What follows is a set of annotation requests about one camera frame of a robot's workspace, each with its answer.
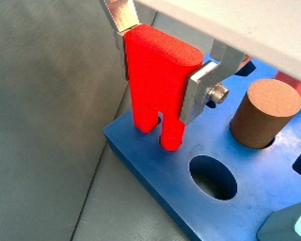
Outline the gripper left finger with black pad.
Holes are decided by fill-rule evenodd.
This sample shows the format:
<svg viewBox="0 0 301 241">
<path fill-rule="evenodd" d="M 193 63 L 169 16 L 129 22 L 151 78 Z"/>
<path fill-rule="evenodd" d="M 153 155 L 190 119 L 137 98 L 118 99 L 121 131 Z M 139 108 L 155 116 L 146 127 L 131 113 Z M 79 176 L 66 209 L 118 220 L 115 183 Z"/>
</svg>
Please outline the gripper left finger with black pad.
<svg viewBox="0 0 301 241">
<path fill-rule="evenodd" d="M 114 30 L 115 44 L 119 50 L 119 61 L 122 65 L 122 75 L 123 78 L 127 78 L 123 35 L 139 24 L 134 1 L 98 0 L 98 2 Z"/>
</svg>

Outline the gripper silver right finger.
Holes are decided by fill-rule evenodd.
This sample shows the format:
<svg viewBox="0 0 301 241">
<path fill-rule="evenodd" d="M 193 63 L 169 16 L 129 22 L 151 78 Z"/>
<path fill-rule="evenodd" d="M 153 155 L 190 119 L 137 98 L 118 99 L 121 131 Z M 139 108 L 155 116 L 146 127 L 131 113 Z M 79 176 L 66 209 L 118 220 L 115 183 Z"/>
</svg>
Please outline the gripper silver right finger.
<svg viewBox="0 0 301 241">
<path fill-rule="evenodd" d="M 225 100 L 227 88 L 221 82 L 231 75 L 247 76 L 251 73 L 251 57 L 217 40 L 209 56 L 210 60 L 187 77 L 179 112 L 183 124 L 197 118 L 209 102 L 219 104 Z"/>
</svg>

